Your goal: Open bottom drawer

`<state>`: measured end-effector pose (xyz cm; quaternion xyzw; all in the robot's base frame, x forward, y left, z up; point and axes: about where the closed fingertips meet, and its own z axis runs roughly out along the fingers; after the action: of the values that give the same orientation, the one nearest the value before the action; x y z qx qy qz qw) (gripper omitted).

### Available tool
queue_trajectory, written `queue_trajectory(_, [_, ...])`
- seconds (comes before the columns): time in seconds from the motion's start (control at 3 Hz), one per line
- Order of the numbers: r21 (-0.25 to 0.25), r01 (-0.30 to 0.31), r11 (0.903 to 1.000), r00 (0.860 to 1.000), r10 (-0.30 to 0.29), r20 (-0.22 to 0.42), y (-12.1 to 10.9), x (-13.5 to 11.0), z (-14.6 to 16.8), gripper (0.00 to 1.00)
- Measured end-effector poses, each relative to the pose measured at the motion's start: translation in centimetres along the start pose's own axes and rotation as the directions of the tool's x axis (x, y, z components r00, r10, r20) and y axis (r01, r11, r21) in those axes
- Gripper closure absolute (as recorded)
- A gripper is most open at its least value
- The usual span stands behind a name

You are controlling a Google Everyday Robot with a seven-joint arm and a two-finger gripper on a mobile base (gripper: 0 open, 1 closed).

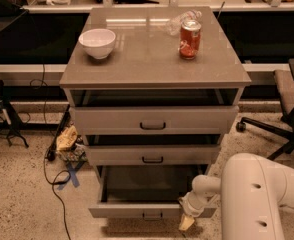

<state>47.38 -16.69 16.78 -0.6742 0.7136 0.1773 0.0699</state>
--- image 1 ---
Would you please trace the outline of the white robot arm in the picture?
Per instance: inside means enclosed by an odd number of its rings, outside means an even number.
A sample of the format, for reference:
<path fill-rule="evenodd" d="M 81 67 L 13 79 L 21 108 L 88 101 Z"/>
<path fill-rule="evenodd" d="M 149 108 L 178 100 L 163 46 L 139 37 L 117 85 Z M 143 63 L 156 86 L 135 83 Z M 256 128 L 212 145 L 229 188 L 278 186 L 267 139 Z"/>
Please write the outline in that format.
<path fill-rule="evenodd" d="M 222 240 L 285 240 L 279 209 L 294 212 L 294 169 L 250 153 L 232 156 L 222 175 L 198 175 L 179 199 L 179 229 L 188 230 L 221 200 Z"/>

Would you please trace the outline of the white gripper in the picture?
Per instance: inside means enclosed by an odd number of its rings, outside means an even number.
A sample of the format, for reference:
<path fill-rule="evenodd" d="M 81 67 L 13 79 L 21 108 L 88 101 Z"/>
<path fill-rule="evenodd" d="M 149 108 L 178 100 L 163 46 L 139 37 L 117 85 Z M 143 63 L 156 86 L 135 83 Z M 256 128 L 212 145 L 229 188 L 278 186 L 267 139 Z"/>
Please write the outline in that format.
<path fill-rule="evenodd" d="M 188 192 L 179 197 L 178 202 L 182 207 L 183 215 L 179 224 L 180 231 L 187 231 L 195 222 L 194 218 L 200 217 L 207 209 L 215 209 L 214 202 L 218 195 L 211 192 Z"/>

